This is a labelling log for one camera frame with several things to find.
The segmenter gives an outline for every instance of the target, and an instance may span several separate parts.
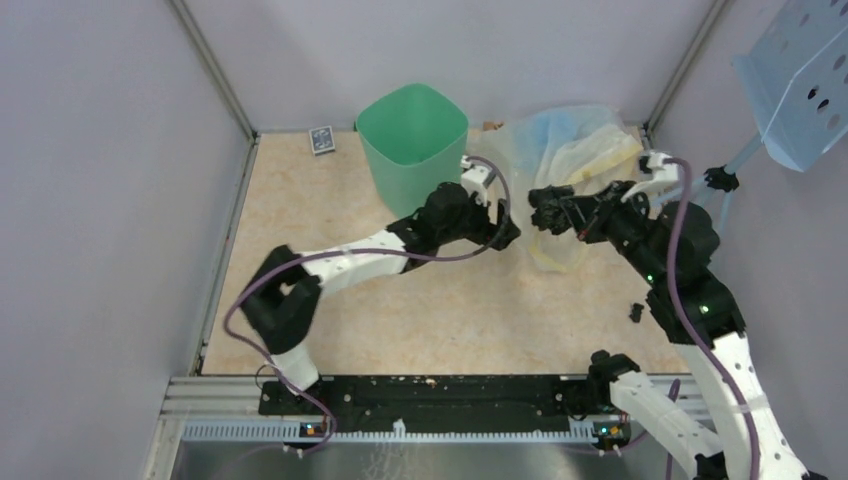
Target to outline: gray wall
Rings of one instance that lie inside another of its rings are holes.
[[[164,1],[0,10],[0,478],[137,478],[246,142]]]
[[[427,83],[478,123],[574,101],[644,121],[708,0],[190,0],[259,130],[350,129]]]
[[[735,2],[659,130],[659,147],[702,172],[745,145],[756,127],[731,56],[748,52],[782,3]],[[803,174],[761,148],[740,172],[716,258],[748,322],[754,362],[783,431],[807,466],[830,478],[848,471],[846,140]]]

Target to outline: blue plastic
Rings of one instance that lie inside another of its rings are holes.
[[[733,60],[769,155],[806,171],[848,131],[848,0],[790,0]]]

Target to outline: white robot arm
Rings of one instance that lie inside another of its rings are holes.
[[[461,168],[460,183],[442,183],[415,213],[367,238],[303,254],[286,245],[275,248],[250,283],[298,257],[320,257],[324,252],[380,249],[434,256],[441,246],[460,239],[491,244],[494,250],[506,248],[521,232],[504,215],[503,201],[499,202],[498,221],[489,220],[488,187],[494,172],[465,158]],[[319,377],[304,343],[318,300],[371,278],[402,274],[425,263],[427,260],[377,253],[309,260],[263,284],[241,308],[275,365],[292,385],[306,390]]]
[[[751,478],[752,448],[745,415],[753,419],[759,449],[757,478],[812,480],[824,477],[808,471],[777,424],[751,362],[745,322],[736,301],[707,268],[718,247],[718,235],[705,210],[689,205],[675,266],[681,303],[693,328],[727,370],[745,398],[740,405],[713,361],[695,344],[675,313],[668,292],[665,259],[678,202],[667,204],[659,217],[648,217],[645,195],[677,181],[668,155],[643,156],[640,167],[652,173],[647,182],[613,182],[603,191],[575,196],[574,189],[531,190],[533,225],[558,235],[574,229],[586,243],[608,241],[651,285],[647,303],[669,341],[689,365],[712,416],[717,434],[702,428],[656,391],[648,376],[625,355],[593,356],[588,381],[593,401],[626,411],[663,445],[690,478],[744,480]]]

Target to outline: green bucket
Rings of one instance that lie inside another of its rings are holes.
[[[468,117],[421,83],[407,85],[359,114],[356,129],[383,202],[412,214],[442,182],[459,182]]]

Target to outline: clear plastic bag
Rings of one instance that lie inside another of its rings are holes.
[[[469,153],[489,158],[507,177],[510,215],[522,232],[517,244],[541,270],[558,272],[576,267],[587,246],[574,235],[554,237],[533,227],[528,192],[548,185],[573,185],[578,195],[597,192],[630,178],[630,160],[641,150],[616,112],[603,105],[546,110],[483,132],[468,145]]]

